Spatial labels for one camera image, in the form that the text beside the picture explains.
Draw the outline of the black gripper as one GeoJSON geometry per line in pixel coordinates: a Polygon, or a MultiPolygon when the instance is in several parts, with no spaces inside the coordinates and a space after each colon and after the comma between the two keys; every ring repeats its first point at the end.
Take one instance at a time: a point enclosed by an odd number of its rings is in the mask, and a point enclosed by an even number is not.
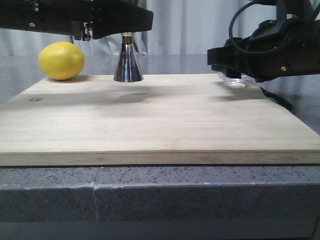
{"type": "Polygon", "coordinates": [[[2,0],[0,27],[37,33],[86,37],[92,21],[92,38],[150,31],[154,13],[125,0],[2,0]]]}
{"type": "Polygon", "coordinates": [[[249,38],[250,58],[239,53],[226,40],[223,47],[207,50],[211,70],[230,79],[242,75],[258,82],[279,77],[320,73],[320,8],[308,0],[257,0],[256,4],[275,6],[276,19],[259,24],[249,38]]]}

